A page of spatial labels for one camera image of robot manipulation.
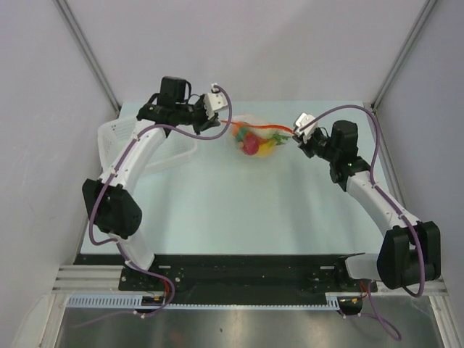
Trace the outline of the green toy chili pepper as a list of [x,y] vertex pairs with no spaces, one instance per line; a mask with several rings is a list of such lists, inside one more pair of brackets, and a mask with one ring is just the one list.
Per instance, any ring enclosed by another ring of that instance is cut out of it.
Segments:
[[242,142],[249,133],[249,127],[244,125],[236,125],[233,129],[233,138],[236,143]]

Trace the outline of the yellow toy banana bunch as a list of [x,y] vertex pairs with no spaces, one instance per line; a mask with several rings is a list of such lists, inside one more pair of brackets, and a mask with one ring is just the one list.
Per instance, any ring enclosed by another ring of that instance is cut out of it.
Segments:
[[268,139],[265,143],[259,143],[256,157],[264,158],[270,156],[276,150],[276,142],[273,139]]

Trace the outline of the clear zip top bag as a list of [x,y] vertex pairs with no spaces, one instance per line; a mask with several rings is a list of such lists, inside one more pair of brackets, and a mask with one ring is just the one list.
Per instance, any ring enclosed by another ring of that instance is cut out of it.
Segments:
[[236,115],[231,119],[228,137],[243,155],[266,158],[284,147],[294,132],[289,127],[269,123],[254,115]]

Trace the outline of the red toy apple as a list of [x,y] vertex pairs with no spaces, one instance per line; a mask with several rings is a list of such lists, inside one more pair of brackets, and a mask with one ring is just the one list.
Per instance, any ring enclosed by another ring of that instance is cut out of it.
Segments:
[[241,148],[242,152],[249,155],[253,156],[257,152],[257,148],[259,146],[260,140],[257,137],[254,136],[247,136],[243,140],[243,146]]

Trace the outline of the white toy radish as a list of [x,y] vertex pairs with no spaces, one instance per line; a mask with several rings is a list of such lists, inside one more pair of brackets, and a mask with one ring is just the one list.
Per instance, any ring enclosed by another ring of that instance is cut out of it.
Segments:
[[283,135],[280,133],[274,133],[270,140],[274,145],[281,146],[286,144],[290,138],[291,136]]

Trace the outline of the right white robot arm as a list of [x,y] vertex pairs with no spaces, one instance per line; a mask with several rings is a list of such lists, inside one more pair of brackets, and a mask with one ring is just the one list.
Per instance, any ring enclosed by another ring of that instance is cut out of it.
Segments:
[[308,156],[329,163],[331,180],[355,199],[383,236],[376,254],[346,257],[334,273],[335,284],[351,291],[360,280],[381,281],[389,289],[433,281],[441,275],[441,239],[438,226],[409,213],[372,178],[371,166],[358,154],[358,127],[340,120],[325,135],[312,115],[302,114],[294,140]]

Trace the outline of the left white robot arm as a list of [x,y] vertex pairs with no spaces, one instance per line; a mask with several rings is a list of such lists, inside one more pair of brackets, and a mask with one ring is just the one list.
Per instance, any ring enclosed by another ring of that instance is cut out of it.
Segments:
[[218,84],[191,103],[192,87],[183,78],[165,76],[159,91],[139,109],[130,138],[115,161],[95,180],[82,186],[88,214],[88,236],[95,246],[116,245],[125,263],[137,269],[135,281],[155,288],[160,272],[152,267],[154,253],[141,232],[142,210],[133,191],[152,155],[171,133],[196,140],[213,140],[203,131],[220,125],[219,113],[231,110],[231,100]]

